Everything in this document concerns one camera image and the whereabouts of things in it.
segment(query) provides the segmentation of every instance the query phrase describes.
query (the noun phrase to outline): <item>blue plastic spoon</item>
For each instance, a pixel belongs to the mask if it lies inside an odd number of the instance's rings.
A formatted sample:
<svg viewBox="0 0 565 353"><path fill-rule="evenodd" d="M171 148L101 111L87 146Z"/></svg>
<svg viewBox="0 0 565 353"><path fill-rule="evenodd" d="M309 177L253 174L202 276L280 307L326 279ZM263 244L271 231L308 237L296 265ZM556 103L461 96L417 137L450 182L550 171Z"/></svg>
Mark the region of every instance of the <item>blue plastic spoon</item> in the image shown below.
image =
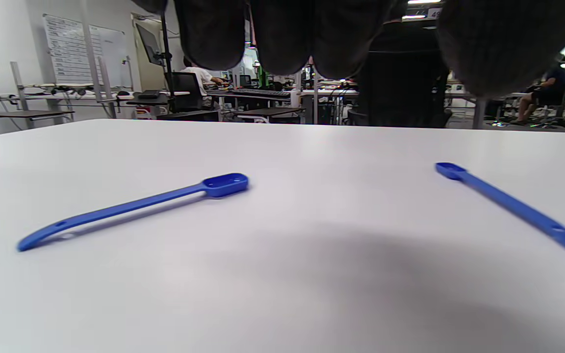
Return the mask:
<svg viewBox="0 0 565 353"><path fill-rule="evenodd" d="M535 228L542 230L542 232L552 237L554 241L565 248L565 227L549 218L547 215L505 194L501 190L498 190L498 188L468 173L467 170L458 165L453 163L437 163L435 164L435 169L446 178L461 181L465 185L484 194L509 212L522 218Z"/></svg>
<svg viewBox="0 0 565 353"><path fill-rule="evenodd" d="M197 192L206 192L209 197L220 198L226 197L237 192L247 190L249 180L243 174L228 174L216 176L215 178L205 179L199 184L191 185L190 187L173 190L164 194L146 197L137 201L122 203L121 205L104 208L87 214L77 215L68 219L63 219L60 222L42 228L27 237L23 238L17 246L19 251L30 250L38 246L38 244L47 237L59 233L63 230L81 226L83 224L99 221L113 217L116 215L124 214L134 210L139 210L148 206L156 205L158 203L178 199L187 195L195 194Z"/></svg>

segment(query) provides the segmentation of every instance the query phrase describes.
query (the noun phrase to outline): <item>keyboard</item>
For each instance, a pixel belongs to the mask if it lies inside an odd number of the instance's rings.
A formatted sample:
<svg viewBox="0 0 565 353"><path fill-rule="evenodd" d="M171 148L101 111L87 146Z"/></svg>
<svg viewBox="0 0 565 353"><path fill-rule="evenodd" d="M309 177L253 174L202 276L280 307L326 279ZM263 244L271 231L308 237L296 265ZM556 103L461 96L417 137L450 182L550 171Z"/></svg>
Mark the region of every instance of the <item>keyboard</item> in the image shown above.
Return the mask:
<svg viewBox="0 0 565 353"><path fill-rule="evenodd" d="M242 96L270 97L270 98L291 98L291 92L263 89L235 89L228 93L241 94Z"/></svg>

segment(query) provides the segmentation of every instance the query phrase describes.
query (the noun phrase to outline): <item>monitor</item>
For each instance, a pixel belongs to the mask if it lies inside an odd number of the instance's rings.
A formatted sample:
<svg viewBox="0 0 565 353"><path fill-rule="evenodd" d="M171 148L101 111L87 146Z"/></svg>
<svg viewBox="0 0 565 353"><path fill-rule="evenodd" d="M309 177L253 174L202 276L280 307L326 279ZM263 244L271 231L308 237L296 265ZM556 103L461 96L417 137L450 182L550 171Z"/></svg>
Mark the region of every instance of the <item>monitor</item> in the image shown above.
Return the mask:
<svg viewBox="0 0 565 353"><path fill-rule="evenodd" d="M145 52L148 54L150 63L163 66L163 61L157 56L157 54L162 53L162 51L158 46L154 33L151 33L138 23L136 24L136 29L139 31L139 35L141 35L141 42L143 42L143 47L145 47Z"/></svg>

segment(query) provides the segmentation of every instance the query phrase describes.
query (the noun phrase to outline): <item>white table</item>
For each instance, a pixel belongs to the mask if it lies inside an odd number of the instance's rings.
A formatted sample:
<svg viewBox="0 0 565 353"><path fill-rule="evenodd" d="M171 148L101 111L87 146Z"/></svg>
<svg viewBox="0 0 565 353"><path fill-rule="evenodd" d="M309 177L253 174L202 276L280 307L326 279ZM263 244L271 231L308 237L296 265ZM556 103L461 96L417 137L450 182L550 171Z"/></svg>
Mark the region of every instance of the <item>white table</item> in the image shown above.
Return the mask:
<svg viewBox="0 0 565 353"><path fill-rule="evenodd" d="M565 352L565 249L437 161L565 224L562 133L92 120L2 135L0 353ZM229 172L251 190L15 251L54 221Z"/></svg>

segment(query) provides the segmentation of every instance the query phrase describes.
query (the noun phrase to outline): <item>person in white shirt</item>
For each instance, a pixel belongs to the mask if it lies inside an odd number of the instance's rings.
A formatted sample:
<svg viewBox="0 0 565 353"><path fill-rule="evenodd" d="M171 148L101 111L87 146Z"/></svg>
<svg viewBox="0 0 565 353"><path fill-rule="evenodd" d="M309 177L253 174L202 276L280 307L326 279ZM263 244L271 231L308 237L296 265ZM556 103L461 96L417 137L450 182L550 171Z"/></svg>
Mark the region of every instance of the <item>person in white shirt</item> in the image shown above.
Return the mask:
<svg viewBox="0 0 565 353"><path fill-rule="evenodd" d="M192 72L195 74L195 76L198 78L198 83L200 85L200 92L202 93L202 97L206 97L206 90L204 89L204 83L217 83L218 85L221 85L222 83L224 83L224 80L222 80L219 77L213 77L213 75L211 75L208 71L202 69L201 67L197 67L195 65L193 65L193 63L191 63L186 56L184 57L184 66L186 66L184 69L182 69L180 72Z"/></svg>

